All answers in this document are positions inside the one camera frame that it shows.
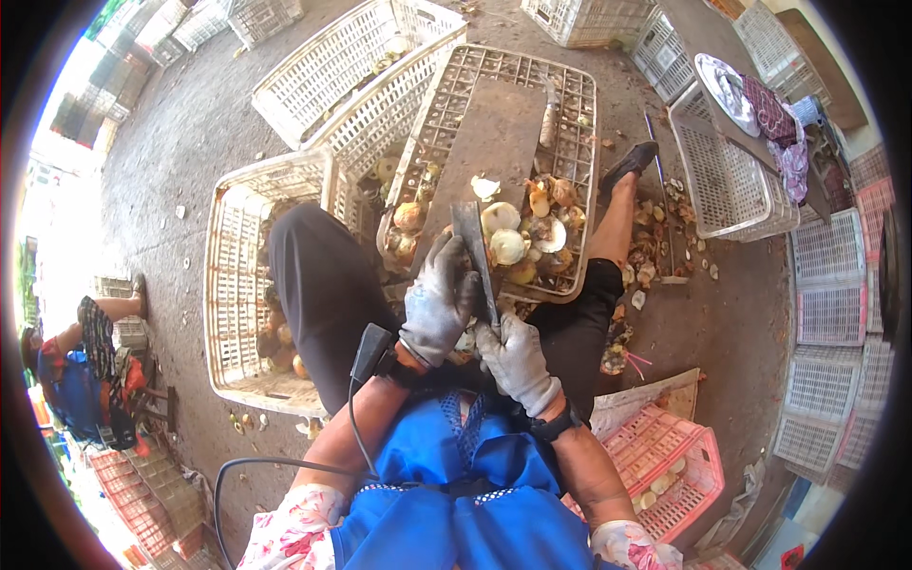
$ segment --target blue apron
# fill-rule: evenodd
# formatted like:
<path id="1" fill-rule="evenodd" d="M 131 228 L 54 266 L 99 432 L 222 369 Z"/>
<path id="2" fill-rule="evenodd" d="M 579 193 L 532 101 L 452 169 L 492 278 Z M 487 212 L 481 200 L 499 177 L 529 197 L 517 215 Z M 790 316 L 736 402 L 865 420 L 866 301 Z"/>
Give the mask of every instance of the blue apron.
<path id="1" fill-rule="evenodd" d="M 465 426 L 456 392 L 400 414 L 376 460 L 380 481 L 330 531 L 338 568 L 618 568 L 596 563 L 539 443 L 484 400 Z"/>

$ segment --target foot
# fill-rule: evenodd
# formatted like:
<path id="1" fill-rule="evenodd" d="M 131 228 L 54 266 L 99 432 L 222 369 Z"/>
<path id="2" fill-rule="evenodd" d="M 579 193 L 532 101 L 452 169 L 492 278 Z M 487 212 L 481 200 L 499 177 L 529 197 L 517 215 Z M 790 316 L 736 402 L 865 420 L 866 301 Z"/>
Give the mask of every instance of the foot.
<path id="1" fill-rule="evenodd" d="M 611 202 L 611 190 L 617 184 L 617 181 L 624 178 L 629 172 L 635 172 L 637 175 L 642 174 L 643 170 L 656 158 L 658 154 L 658 143 L 654 140 L 641 142 L 623 159 L 617 162 L 598 183 L 598 203 L 608 206 Z"/>
<path id="2" fill-rule="evenodd" d="M 146 276 L 142 273 L 137 273 L 133 277 L 133 297 L 140 299 L 138 317 L 145 320 L 149 316 L 149 305 L 146 302 Z"/>

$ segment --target wristwatch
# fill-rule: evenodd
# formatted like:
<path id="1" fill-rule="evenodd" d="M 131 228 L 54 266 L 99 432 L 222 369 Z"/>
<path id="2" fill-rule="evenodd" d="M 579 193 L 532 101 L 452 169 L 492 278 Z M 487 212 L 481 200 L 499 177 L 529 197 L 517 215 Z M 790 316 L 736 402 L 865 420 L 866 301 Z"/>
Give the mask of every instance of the wristwatch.
<path id="1" fill-rule="evenodd" d="M 573 405 L 570 398 L 565 397 L 565 400 L 564 411 L 553 420 L 545 421 L 537 418 L 532 420 L 529 431 L 538 440 L 544 441 L 545 443 L 551 443 L 557 439 L 557 436 L 564 433 L 566 430 L 569 430 L 570 428 L 579 428 L 583 425 L 583 421 L 579 418 L 579 411 L 576 410 L 576 406 Z"/>

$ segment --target hand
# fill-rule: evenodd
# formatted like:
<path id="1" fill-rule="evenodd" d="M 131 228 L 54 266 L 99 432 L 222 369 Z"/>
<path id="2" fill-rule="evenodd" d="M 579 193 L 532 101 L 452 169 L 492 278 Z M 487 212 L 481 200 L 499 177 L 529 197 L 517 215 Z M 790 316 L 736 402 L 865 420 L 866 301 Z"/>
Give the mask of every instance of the hand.
<path id="1" fill-rule="evenodd" d="M 538 329 L 515 313 L 501 316 L 500 337 L 490 325 L 476 325 L 475 344 L 497 386 L 522 404 L 530 418 L 541 414 L 560 392 L 560 379 L 548 374 Z"/>
<path id="2" fill-rule="evenodd" d="M 461 236 L 441 234 L 405 294 L 406 321 L 399 340 L 428 368 L 443 364 L 472 316 L 482 278 L 477 271 L 460 269 L 464 250 Z"/>

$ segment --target cutting board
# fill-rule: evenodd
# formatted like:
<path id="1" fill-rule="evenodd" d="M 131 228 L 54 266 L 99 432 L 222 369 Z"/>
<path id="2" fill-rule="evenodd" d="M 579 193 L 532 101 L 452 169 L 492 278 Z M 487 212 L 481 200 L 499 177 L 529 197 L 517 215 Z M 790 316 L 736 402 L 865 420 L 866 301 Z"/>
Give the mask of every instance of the cutting board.
<path id="1" fill-rule="evenodd" d="M 413 275 L 434 239 L 450 225 L 450 204 L 481 201 L 472 190 L 472 176 L 501 183 L 500 193 L 483 202 L 482 210 L 494 202 L 522 208 L 523 181 L 532 172 L 546 102 L 543 90 L 478 78 L 428 210 Z"/>

